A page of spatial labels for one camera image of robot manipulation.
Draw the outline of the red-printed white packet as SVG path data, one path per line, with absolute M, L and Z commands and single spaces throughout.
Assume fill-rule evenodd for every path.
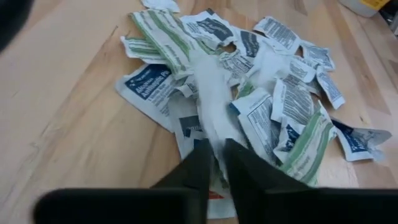
M 222 188 L 220 185 L 211 185 L 208 196 L 208 219 L 224 219 L 236 216 L 233 199 L 229 188 Z

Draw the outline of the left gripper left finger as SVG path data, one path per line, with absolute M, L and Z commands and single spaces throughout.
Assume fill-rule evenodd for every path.
M 206 224 L 213 149 L 197 141 L 192 152 L 152 186 L 161 224 Z

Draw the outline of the white-lidded wipes canister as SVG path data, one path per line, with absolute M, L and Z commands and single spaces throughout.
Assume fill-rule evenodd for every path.
M 374 16 L 391 0 L 338 0 L 340 4 L 362 17 Z

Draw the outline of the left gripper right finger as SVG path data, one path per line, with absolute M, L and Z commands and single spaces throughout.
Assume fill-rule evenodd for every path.
M 310 187 L 227 139 L 223 158 L 239 224 L 297 224 L 294 207 Z

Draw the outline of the green striped white packet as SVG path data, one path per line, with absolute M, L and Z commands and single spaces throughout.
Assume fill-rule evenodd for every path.
M 279 169 L 304 184 L 315 186 L 326 147 L 335 137 L 336 128 L 328 112 L 319 105 Z
M 158 9 L 131 12 L 129 17 L 166 59 L 175 79 L 193 74 L 189 53 L 201 46 L 185 31 L 179 18 L 169 10 Z
M 146 39 L 138 37 L 120 37 L 125 53 L 129 58 L 138 58 L 148 64 L 166 64 L 167 60 Z

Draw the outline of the white bandage strip wrapper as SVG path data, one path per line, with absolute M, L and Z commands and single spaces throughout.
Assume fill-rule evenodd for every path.
M 290 73 L 289 56 L 275 53 L 273 50 L 263 50 L 256 62 L 258 69 L 249 77 L 256 88 L 263 88 L 272 94 L 278 79 L 284 79 Z
M 174 0 L 141 0 L 141 3 L 149 9 L 170 10 L 179 13 L 180 8 Z
M 189 60 L 198 90 L 200 123 L 211 143 L 219 170 L 224 180 L 228 181 L 223 155 L 226 140 L 233 139 L 244 147 L 247 146 L 237 118 L 229 107 L 232 97 L 226 79 L 230 73 L 219 65 L 216 55 L 191 50 Z

